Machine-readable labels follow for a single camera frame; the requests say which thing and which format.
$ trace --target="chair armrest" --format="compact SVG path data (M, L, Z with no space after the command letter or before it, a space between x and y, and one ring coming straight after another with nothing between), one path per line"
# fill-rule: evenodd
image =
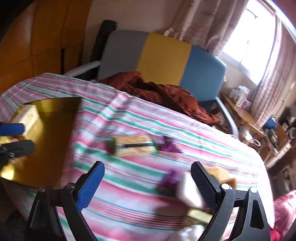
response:
M97 68L100 65L101 65L100 61L90 62L90 63L84 64L82 66L79 66L75 69L72 69L72 70L68 71L67 73L65 73L64 75L69 76L69 77L78 76L80 74L83 74L83 73L89 71L90 69Z
M219 97L216 97L216 104L222 113L222 115L225 118L225 121L227 122L228 126L231 128L231 134L239 137L239 130L237 128L237 125L235 124L233 118L229 114L228 110L226 109L225 105L222 103L222 101L219 99Z

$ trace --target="curtain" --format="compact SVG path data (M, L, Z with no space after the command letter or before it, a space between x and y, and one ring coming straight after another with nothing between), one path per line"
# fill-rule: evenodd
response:
M275 33L270 60L250 109L259 128L277 111L279 101L287 95L285 87L296 78L296 44L278 18Z
M165 36L198 45L219 56L248 0L186 0Z

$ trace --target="window sill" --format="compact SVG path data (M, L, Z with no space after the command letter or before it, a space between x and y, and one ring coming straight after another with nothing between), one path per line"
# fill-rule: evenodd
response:
M222 52L219 56L222 60L226 60L232 67L238 69L239 71L243 72L245 76L247 76L255 85L258 85L255 81L252 80L251 74L249 70L243 66L241 63L237 62L235 59L227 55L226 53Z

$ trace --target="tablecloth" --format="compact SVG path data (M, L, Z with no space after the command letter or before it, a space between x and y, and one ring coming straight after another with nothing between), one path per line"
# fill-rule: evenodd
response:
M105 164L105 176L82 214L98 240L165 240L182 227L186 207L157 186L171 169L187 171L195 161L226 169L238 189L258 189L268 223L274 225L272 192L266 169L254 149L183 114L141 100L110 86L57 74L24 80L0 97L0 120L9 121L21 104L41 99L81 96L66 155L62 185L75 182L96 160ZM114 135L166 135L177 138L182 153L160 151L148 156L113 157L106 141ZM34 191L3 181L16 207L28 217ZM68 240L74 240L65 215L59 217ZM233 212L224 238L230 235Z

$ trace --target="gray panel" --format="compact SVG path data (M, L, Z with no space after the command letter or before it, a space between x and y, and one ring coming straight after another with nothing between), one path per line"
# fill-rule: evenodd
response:
M148 35L148 32L142 31L113 31L102 56L98 80L118 72L136 70Z

